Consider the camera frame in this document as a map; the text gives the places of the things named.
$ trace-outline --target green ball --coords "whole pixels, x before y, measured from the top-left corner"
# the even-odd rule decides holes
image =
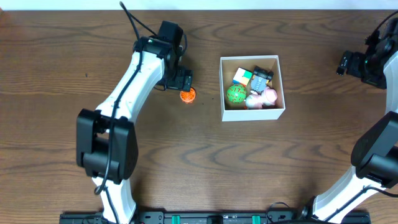
[[[226,91],[228,100],[232,103],[242,103],[246,99],[246,87],[242,84],[235,84]]]

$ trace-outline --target open box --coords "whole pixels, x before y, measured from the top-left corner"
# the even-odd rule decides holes
[[[265,70],[272,70],[274,76],[268,83],[278,95],[275,107],[262,110],[245,110],[245,102],[232,103],[224,95],[232,85],[233,77],[239,67],[253,72],[255,66]],[[251,82],[246,87],[247,96],[250,94]],[[220,95],[222,121],[255,121],[278,119],[285,110],[284,90],[280,75],[279,59],[277,55],[221,57],[220,59]]]

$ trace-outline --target wooden tabletop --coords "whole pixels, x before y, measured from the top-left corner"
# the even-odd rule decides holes
[[[183,64],[197,98],[152,91],[136,124],[133,197],[166,210],[265,210],[303,205],[350,166],[358,138],[384,115],[385,91],[335,74],[345,50],[389,11],[137,11],[188,36]],[[149,33],[140,27],[141,35]],[[0,16],[0,223],[58,223],[97,211],[76,165],[76,117],[95,109],[129,65],[135,36],[122,11],[26,11]],[[221,122],[220,57],[278,55],[286,110],[276,121]],[[397,201],[360,205],[395,223]]]

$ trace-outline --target orange toy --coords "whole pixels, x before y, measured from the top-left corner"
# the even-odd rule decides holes
[[[180,92],[181,100],[185,103],[192,103],[193,100],[197,97],[197,93],[194,88],[191,87],[189,92],[181,91]]]

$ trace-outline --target wood grain surface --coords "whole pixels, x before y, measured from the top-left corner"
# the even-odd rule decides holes
[[[366,50],[389,11],[133,13],[154,30],[162,20],[180,24],[197,90],[190,105],[154,90],[138,116],[131,184],[140,206],[299,207],[343,175],[356,140],[384,114],[385,91],[335,71],[345,50]],[[0,223],[58,223],[64,211],[101,209],[75,162],[76,117],[111,93],[134,41],[122,11],[0,16]],[[221,122],[220,57],[241,55],[279,55],[286,110],[277,121]],[[397,204],[376,195],[360,208],[374,223],[395,223]]]

